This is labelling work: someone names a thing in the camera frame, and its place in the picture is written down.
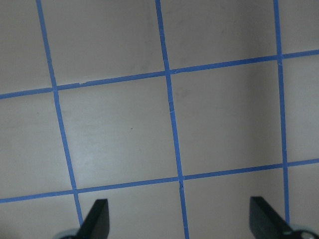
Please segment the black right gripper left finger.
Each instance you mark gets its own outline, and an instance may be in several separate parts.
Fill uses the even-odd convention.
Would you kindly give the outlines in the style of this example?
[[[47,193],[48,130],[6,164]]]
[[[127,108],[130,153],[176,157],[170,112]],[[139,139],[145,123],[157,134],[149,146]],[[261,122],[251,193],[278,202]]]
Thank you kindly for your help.
[[[107,239],[110,232],[107,199],[97,199],[77,232],[78,239]]]

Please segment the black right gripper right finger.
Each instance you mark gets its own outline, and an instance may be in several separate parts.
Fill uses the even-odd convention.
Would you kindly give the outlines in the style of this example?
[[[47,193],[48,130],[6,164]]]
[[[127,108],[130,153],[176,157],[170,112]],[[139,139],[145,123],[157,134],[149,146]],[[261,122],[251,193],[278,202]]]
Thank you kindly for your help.
[[[250,197],[249,228],[256,239],[291,239],[294,233],[261,196]]]

